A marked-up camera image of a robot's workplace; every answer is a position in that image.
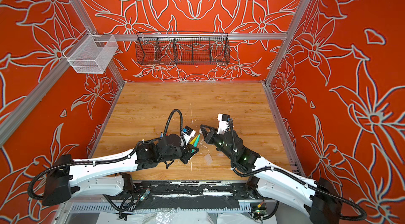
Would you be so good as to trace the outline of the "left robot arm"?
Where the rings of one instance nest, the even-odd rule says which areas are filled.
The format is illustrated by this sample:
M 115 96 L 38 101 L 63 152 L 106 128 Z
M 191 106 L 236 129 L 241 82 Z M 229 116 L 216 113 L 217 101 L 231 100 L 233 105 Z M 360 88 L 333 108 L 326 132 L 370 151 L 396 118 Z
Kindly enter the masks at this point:
M 155 168 L 160 163 L 169 167 L 175 160 L 187 164 L 199 151 L 189 144 L 189 139 L 177 134 L 165 135 L 139 141 L 133 149 L 93 159 L 63 155 L 32 179 L 27 194 L 44 206 L 59 205 L 85 194 L 117 196 L 131 189 L 131 172 Z

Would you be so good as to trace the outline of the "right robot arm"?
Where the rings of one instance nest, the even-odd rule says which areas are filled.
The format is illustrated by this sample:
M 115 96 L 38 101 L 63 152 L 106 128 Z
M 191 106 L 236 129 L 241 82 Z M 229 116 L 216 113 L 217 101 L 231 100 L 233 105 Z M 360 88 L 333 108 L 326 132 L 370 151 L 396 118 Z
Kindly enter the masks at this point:
M 337 224 L 342 220 L 362 221 L 366 211 L 337 193 L 331 182 L 313 180 L 280 168 L 250 150 L 233 129 L 220 131 L 207 125 L 200 130 L 204 141 L 230 159 L 231 170 L 248 177 L 251 188 L 260 197 L 274 199 L 304 215 L 314 224 Z

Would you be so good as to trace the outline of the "green marker pen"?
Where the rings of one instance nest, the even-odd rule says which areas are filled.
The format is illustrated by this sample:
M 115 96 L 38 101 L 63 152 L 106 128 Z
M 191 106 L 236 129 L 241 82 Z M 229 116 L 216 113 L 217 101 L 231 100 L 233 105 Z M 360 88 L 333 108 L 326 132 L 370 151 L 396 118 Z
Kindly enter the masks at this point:
M 198 143 L 199 143 L 199 139 L 198 139 L 198 140 L 195 142 L 195 144 L 193 145 L 194 148 L 197 147 L 197 145 L 198 145 Z

